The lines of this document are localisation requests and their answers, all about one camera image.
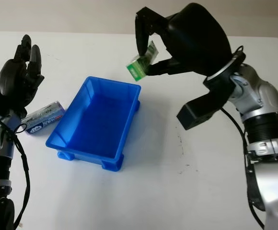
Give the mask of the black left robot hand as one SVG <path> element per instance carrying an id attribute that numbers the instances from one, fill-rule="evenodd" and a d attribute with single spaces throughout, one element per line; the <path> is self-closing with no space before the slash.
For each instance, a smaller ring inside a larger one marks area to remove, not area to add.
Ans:
<path id="1" fill-rule="evenodd" d="M 25 107 L 34 99 L 45 78 L 41 67 L 40 49 L 38 45 L 32 45 L 26 34 L 17 46 L 14 58 L 9 59 L 0 71 L 0 92 L 21 119 L 27 116 Z"/>

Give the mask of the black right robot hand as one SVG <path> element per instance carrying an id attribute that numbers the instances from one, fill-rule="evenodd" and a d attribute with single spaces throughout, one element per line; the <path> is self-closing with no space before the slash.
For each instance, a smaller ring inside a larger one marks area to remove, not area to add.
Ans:
<path id="1" fill-rule="evenodd" d="M 211 76 L 232 58 L 228 38 L 216 19 L 198 3 L 164 17 L 144 7 L 136 13 L 137 50 L 143 56 L 149 36 L 158 34 L 171 58 L 150 64 L 148 76 L 195 72 Z"/>

